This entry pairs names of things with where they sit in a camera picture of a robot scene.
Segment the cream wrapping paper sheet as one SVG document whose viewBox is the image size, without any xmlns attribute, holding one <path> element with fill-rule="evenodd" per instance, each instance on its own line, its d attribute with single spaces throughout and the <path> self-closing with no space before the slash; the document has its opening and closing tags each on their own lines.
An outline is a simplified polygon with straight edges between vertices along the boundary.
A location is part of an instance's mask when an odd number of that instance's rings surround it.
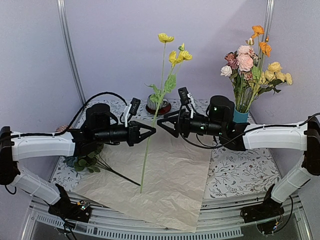
<svg viewBox="0 0 320 240">
<path fill-rule="evenodd" d="M 85 174 L 74 193 L 139 220 L 196 231 L 210 150 L 158 127 L 150 139 L 133 147 L 106 145 L 101 157 L 112 172 Z"/>
</svg>

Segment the large pink peony stem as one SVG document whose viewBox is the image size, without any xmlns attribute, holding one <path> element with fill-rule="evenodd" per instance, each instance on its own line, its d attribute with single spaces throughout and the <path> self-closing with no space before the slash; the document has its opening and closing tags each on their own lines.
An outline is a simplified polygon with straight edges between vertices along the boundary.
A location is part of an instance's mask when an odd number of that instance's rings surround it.
<svg viewBox="0 0 320 240">
<path fill-rule="evenodd" d="M 253 79 L 253 74 L 251 71 L 244 74 L 244 79 L 246 82 L 246 90 L 245 90 L 245 98 L 244 98 L 244 112 L 246 113 L 248 110 L 248 106 L 253 95 L 253 90 L 255 87 L 255 81 Z"/>
</svg>

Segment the yellow rose stem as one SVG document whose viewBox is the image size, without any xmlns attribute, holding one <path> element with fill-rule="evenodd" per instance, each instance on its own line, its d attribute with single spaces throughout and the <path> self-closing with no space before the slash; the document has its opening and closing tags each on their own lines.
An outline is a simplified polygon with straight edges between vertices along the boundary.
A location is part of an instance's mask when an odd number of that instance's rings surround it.
<svg viewBox="0 0 320 240">
<path fill-rule="evenodd" d="M 290 73 L 283 73 L 282 66 L 278 61 L 269 63 L 265 71 L 259 72 L 255 70 L 252 73 L 252 80 L 249 82 L 249 86 L 252 89 L 252 94 L 249 100 L 248 109 L 253 101 L 257 100 L 263 93 L 273 91 L 273 93 L 279 93 L 281 90 L 277 89 L 278 85 L 292 85 L 293 78 Z"/>
</svg>

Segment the orange poppy stem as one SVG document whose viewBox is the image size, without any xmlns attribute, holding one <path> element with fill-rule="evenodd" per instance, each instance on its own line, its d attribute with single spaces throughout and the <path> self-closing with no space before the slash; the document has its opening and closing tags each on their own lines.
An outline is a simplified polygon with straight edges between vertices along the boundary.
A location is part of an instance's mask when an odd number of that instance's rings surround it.
<svg viewBox="0 0 320 240">
<path fill-rule="evenodd" d="M 269 36 L 264 36 L 265 30 L 261 25 L 252 26 L 253 35 L 251 36 L 251 40 L 256 40 L 258 42 L 258 58 L 256 63 L 253 64 L 251 69 L 252 77 L 253 77 L 253 88 L 251 91 L 251 97 L 248 101 L 248 105 L 246 110 L 250 109 L 251 104 L 258 96 L 258 92 L 260 89 L 260 85 L 262 84 L 262 73 L 264 68 L 265 57 L 270 57 L 270 53 L 272 51 L 271 46 L 269 45 Z"/>
</svg>

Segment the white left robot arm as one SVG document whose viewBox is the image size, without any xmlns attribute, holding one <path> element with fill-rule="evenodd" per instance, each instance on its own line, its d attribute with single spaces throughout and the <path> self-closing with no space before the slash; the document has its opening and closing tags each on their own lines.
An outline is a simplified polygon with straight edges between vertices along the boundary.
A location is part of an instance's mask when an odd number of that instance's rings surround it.
<svg viewBox="0 0 320 240">
<path fill-rule="evenodd" d="M 89 107 L 81 127 L 65 132 L 22 133 L 4 126 L 0 130 L 0 184 L 43 200 L 49 214 L 64 221 L 88 223 L 90 205 L 83 200 L 71 202 L 62 185 L 48 181 L 53 161 L 59 157 L 84 157 L 99 144 L 126 142 L 132 147 L 155 133 L 154 127 L 138 121 L 120 124 L 106 103 Z"/>
</svg>

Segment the yellow poppy stem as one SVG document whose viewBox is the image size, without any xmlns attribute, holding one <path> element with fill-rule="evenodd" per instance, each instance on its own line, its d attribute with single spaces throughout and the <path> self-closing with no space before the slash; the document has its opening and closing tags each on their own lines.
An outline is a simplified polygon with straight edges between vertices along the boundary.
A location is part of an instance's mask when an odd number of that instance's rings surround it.
<svg viewBox="0 0 320 240">
<path fill-rule="evenodd" d="M 170 70 L 165 79 L 166 47 L 168 43 L 171 43 L 175 40 L 175 37 L 169 36 L 163 32 L 159 33 L 157 37 L 158 40 L 163 44 L 163 55 L 160 88 L 158 88 L 155 84 L 148 85 L 148 87 L 152 88 L 154 91 L 154 93 L 150 96 L 150 100 L 156 105 L 154 117 L 151 122 L 152 127 L 155 127 L 156 125 L 156 119 L 160 111 L 160 105 L 163 103 L 165 95 L 171 93 L 177 86 L 177 73 L 182 63 L 184 61 L 190 61 L 193 59 L 193 56 L 187 50 L 185 50 L 184 43 L 178 47 L 178 51 L 173 50 L 170 52 L 168 55 Z"/>
</svg>

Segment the white and mauve rose stem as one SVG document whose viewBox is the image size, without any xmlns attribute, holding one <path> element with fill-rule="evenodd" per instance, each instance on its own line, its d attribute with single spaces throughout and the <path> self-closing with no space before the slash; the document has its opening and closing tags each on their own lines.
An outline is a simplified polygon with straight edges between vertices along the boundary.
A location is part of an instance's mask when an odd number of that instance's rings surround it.
<svg viewBox="0 0 320 240">
<path fill-rule="evenodd" d="M 245 79 L 244 74 L 240 71 L 237 61 L 237 51 L 229 52 L 224 59 L 226 65 L 220 70 L 220 75 L 228 77 L 232 83 L 233 94 L 235 98 L 235 109 L 240 113 L 246 113 L 245 107 Z"/>
</svg>

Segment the teal vase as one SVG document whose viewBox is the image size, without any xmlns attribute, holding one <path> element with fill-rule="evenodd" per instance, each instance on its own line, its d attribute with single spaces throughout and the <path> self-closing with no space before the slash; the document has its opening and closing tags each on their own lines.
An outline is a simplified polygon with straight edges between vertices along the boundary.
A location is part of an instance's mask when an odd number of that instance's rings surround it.
<svg viewBox="0 0 320 240">
<path fill-rule="evenodd" d="M 237 124 L 247 123 L 248 116 L 249 116 L 249 111 L 239 112 L 235 109 L 233 113 L 233 121 Z"/>
</svg>

